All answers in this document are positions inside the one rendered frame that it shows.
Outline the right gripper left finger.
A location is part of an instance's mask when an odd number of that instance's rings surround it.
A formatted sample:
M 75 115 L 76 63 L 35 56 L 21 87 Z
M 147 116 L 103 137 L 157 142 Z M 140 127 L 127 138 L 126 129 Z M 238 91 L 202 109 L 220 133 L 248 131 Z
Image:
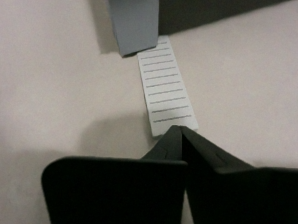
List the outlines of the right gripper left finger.
M 182 132 L 172 125 L 141 159 L 56 159 L 44 168 L 41 186 L 50 224 L 59 216 L 181 224 L 187 173 Z

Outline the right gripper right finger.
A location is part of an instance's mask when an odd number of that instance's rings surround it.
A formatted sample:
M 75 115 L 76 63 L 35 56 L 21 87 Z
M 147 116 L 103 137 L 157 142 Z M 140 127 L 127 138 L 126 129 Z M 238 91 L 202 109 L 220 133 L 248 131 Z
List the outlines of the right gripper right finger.
M 298 168 L 256 168 L 189 127 L 179 128 L 193 224 L 275 224 L 281 212 L 298 211 Z

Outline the brown wooden stand with white legs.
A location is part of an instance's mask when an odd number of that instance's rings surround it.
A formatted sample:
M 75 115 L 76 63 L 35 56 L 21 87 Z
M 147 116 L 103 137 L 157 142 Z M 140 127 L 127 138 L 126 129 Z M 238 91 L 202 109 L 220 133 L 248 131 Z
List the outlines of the brown wooden stand with white legs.
M 105 0 L 121 55 L 158 45 L 159 0 Z

